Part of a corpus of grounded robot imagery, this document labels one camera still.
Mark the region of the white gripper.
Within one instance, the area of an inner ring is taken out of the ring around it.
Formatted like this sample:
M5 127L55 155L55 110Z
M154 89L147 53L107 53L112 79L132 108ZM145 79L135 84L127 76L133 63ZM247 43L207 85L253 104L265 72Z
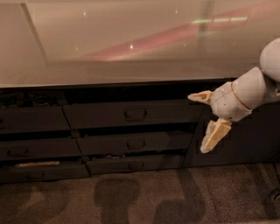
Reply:
M210 105L213 113L219 117L217 121L211 120L206 128L200 151L208 153L214 149L219 141L231 130L231 122L239 122L252 113L251 109L243 106L235 96L232 83L226 82L216 88L199 93L189 94L187 98L193 102L201 102Z

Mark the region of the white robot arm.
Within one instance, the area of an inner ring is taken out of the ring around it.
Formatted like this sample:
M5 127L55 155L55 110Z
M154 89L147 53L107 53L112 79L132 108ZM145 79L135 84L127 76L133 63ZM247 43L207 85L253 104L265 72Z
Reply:
M200 151L208 153L231 130L232 123L249 116L265 103L280 100L280 38L267 44L260 56L260 66L253 67L234 81L214 91L189 94L194 102L209 105L218 120L210 121Z

